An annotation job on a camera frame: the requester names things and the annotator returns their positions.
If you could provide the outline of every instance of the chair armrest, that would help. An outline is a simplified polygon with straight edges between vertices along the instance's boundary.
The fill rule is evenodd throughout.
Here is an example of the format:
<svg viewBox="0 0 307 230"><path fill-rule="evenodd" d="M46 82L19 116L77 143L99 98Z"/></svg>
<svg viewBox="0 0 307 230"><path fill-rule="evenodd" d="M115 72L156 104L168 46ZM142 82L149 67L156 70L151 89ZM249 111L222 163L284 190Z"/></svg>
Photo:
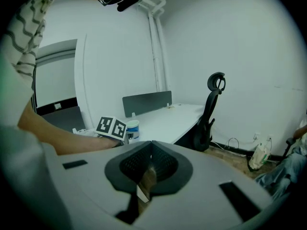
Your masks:
<svg viewBox="0 0 307 230"><path fill-rule="evenodd" d="M295 142L296 142L296 140L295 140L293 137L287 139L287 141L286 141L286 143L287 143L289 146L292 146Z"/></svg>

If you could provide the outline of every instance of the office chair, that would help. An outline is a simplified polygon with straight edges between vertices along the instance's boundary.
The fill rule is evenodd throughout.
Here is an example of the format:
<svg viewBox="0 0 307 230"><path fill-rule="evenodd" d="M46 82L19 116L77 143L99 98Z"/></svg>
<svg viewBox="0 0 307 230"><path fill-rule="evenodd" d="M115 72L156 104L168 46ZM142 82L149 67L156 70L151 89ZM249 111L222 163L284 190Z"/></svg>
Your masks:
<svg viewBox="0 0 307 230"><path fill-rule="evenodd" d="M209 119L214 111L218 96L222 94L225 89L226 80L224 76L224 73L217 72L211 75L208 79L207 86L212 92L207 98L205 110L203 112L199 124L195 127L195 131L192 138L193 149L197 151L207 150L209 148L209 143L212 140L211 127L214 124L215 119L213 119L210 123ZM224 86L220 89L222 81L224 81Z"/></svg>

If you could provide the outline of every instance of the jeans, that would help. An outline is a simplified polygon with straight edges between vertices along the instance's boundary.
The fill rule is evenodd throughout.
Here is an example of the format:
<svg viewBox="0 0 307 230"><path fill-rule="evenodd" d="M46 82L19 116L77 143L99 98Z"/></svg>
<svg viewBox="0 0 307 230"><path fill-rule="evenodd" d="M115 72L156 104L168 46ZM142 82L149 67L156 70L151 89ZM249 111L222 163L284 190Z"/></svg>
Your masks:
<svg viewBox="0 0 307 230"><path fill-rule="evenodd" d="M259 175L255 181L269 191L275 200L285 194L291 183L297 183L306 164L306 156L296 147L273 171Z"/></svg>

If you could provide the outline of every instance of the white wall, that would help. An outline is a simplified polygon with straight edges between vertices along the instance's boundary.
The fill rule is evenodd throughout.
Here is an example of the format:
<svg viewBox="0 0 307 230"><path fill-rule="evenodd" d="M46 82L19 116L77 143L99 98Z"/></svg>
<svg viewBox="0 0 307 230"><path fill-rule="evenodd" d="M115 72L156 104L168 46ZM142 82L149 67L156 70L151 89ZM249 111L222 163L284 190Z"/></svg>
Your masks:
<svg viewBox="0 0 307 230"><path fill-rule="evenodd" d="M75 98L74 57L38 65L35 88L37 107Z"/></svg>
<svg viewBox="0 0 307 230"><path fill-rule="evenodd" d="M162 18L173 99L205 104L207 79L225 73L213 140L252 150L273 134L282 155L307 109L306 47L278 0L168 0Z"/></svg>
<svg viewBox="0 0 307 230"><path fill-rule="evenodd" d="M124 117L122 97L156 91L149 22L141 9L120 13L95 0L58 0L46 22L41 47L87 34L84 85L94 126L102 115Z"/></svg>

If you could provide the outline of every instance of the white desk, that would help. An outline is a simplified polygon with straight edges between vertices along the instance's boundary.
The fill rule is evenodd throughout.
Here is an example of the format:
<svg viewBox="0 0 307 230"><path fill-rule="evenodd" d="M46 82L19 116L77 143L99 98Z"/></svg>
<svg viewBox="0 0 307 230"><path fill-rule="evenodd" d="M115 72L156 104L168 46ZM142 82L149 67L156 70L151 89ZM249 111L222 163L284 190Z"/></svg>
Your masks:
<svg viewBox="0 0 307 230"><path fill-rule="evenodd" d="M175 104L123 121L139 120L140 137L137 141L157 140L174 144L198 122L204 108L202 105Z"/></svg>

